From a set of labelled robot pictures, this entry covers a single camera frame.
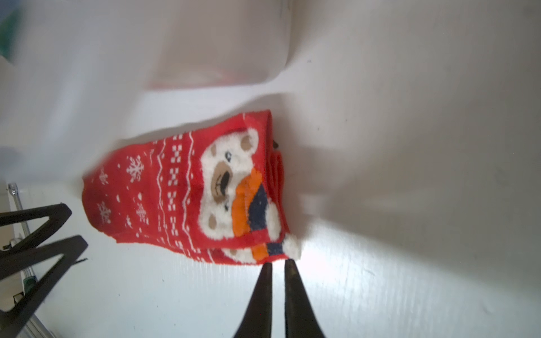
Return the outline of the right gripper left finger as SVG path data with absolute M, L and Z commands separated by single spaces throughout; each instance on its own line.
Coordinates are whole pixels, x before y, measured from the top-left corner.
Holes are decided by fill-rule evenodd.
M 251 299 L 234 338 L 270 338 L 272 330 L 273 266 L 262 266 Z

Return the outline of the red bear sock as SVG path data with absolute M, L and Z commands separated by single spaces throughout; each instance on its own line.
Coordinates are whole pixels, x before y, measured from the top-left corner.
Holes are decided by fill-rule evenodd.
M 120 243 L 243 263 L 285 254 L 283 165 L 270 111 L 125 146 L 83 180 L 88 221 Z
M 300 245 L 287 225 L 280 152 L 232 157 L 206 152 L 199 176 L 167 194 L 169 249 L 196 261 L 256 265 L 299 259 Z

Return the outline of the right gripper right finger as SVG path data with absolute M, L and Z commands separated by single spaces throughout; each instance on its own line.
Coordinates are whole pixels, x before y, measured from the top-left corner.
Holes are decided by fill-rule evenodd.
M 300 272 L 292 259 L 285 262 L 285 336 L 325 337 L 314 314 Z

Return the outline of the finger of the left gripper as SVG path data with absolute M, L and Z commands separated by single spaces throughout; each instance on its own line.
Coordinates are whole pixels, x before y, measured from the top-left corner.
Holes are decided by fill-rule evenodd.
M 1 312 L 2 337 L 16 337 L 21 332 L 50 291 L 87 247 L 87 242 L 77 235 L 45 246 L 10 253 L 1 258 L 1 279 L 3 280 L 37 263 L 55 256 L 60 257 L 57 263 L 10 311 Z
M 56 204 L 38 208 L 30 208 L 22 211 L 1 213 L 1 227 L 31 221 L 38 218 L 48 218 L 36 231 L 8 250 L 1 250 L 2 254 L 14 254 L 32 249 L 43 243 L 55 234 L 70 218 L 72 211 L 66 204 Z

